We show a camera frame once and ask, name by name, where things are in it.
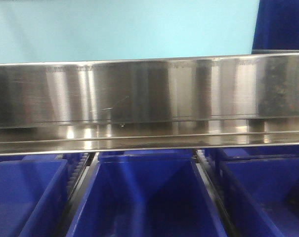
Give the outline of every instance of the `scratch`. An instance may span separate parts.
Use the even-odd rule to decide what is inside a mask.
[[[121,103],[122,101],[126,100],[127,98],[129,98],[129,95],[128,96],[125,96],[123,99],[119,100],[118,102],[116,102],[112,107],[110,108],[105,108],[105,109],[102,109],[102,110],[111,110],[113,109],[115,106],[117,106],[119,103]]]

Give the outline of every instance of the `blue bin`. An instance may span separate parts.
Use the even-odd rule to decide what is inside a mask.
[[[67,201],[66,163],[0,162],[0,237],[52,235]]]
[[[81,158],[83,157],[83,153],[69,153],[63,154],[62,158],[68,161],[68,178],[70,178],[78,166]],[[54,160],[58,157],[58,154],[45,154],[45,155],[27,155],[23,157],[23,160]]]
[[[9,161],[9,160],[22,160],[24,156],[0,156],[1,161]]]
[[[299,158],[222,162],[225,206],[244,237],[299,237]]]
[[[192,158],[192,149],[134,150],[118,152],[100,152],[99,161],[123,161],[148,159]]]
[[[226,237],[196,164],[103,160],[67,237]]]
[[[221,161],[291,157],[299,157],[299,145],[206,149],[206,158],[218,177],[221,177]]]

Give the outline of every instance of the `brushed metal surface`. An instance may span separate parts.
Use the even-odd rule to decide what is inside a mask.
[[[299,53],[0,65],[0,154],[299,143]]]

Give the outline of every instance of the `stainless steel ledge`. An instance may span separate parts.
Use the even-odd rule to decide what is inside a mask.
[[[0,154],[299,143],[299,53],[0,65]]]

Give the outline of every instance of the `stainless steel shelf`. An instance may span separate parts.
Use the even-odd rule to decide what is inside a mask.
[[[299,53],[0,65],[0,154],[299,143]]]

